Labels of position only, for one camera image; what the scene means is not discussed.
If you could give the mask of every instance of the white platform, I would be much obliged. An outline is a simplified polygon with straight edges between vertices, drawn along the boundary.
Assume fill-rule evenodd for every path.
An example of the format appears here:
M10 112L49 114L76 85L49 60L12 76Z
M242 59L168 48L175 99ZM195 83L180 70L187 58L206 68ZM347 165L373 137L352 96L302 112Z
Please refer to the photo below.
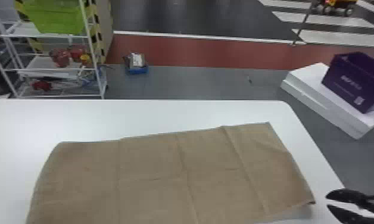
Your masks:
M0 224L24 224L39 172L61 141L103 141L263 122L270 122L289 149L316 199L300 216L275 223L338 223L326 207L336 203L325 195L343 185L284 102L0 99ZM340 207L360 212L351 204Z
M322 84L328 70L323 63L289 72L282 89L355 139L374 128L374 111L362 114Z

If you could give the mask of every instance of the white floor stripe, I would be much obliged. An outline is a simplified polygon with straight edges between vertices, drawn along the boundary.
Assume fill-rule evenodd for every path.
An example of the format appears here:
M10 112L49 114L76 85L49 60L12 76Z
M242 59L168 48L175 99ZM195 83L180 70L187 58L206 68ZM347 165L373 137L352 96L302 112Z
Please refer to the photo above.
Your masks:
M300 38L307 43L374 46L374 35L303 30Z
M121 31L115 30L114 34L118 35L136 35L136 36L158 36L164 38L190 38L190 39L208 39L220 41L242 41L242 42L262 42L262 43L292 43L288 40L277 39L256 39L256 38L232 38L227 36L206 36L206 35L186 35L186 34L173 34L173 33L149 33L149 32L134 32L134 31ZM297 44L305 44L303 41L297 41Z
M309 2L293 2L293 1L283 1L283 0L258 0L263 5L274 6L274 7L284 7L284 8L302 8L308 9L311 3Z
M374 5L372 5L371 3L368 3L368 2L363 1L363 0L358 0L357 5L361 6L362 8L365 8L369 11L374 12Z
M285 22L302 23L305 17L305 14L303 13L273 13L280 20ZM308 17L307 23L374 28L374 25L372 23L362 18L346 18L329 15L310 15Z

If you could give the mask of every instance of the fabric texture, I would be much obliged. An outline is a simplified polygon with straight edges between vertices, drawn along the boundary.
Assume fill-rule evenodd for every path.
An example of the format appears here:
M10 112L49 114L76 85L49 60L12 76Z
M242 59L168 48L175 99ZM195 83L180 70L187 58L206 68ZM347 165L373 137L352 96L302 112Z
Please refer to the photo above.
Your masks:
M27 224L246 224L313 202L268 123L63 142Z

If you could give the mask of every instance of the metal shelf rack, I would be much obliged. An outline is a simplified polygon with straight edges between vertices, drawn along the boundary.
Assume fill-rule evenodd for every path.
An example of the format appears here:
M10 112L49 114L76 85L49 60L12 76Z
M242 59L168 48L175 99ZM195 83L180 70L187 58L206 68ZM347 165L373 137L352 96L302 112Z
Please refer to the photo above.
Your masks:
M101 49L93 42L93 37L99 36L98 29L95 29L97 21L92 16L93 13L87 12L85 8L85 5L93 5L93 0L79 0L79 4L85 25L84 31L79 35L41 33L31 21L21 20L15 8L0 8L0 39L10 58L10 63L3 63L0 60L0 71L14 97L104 99L108 85L107 75L105 67L99 65ZM32 47L31 41L37 42L40 48L36 50ZM71 62L65 68L55 66L48 52L72 44L83 45L86 48L91 56L92 66L85 67L75 62ZM52 85L50 90L33 89L33 81L49 78Z

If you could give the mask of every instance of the toy car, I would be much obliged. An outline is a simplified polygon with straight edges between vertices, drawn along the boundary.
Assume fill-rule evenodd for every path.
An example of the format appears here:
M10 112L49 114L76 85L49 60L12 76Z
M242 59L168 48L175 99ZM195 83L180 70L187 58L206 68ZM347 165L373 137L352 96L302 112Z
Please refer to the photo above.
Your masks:
M313 10L319 5L322 5L322 14L328 15L337 8L344 9L344 15L346 17L351 16L354 13L354 6L358 0L320 0L313 4Z

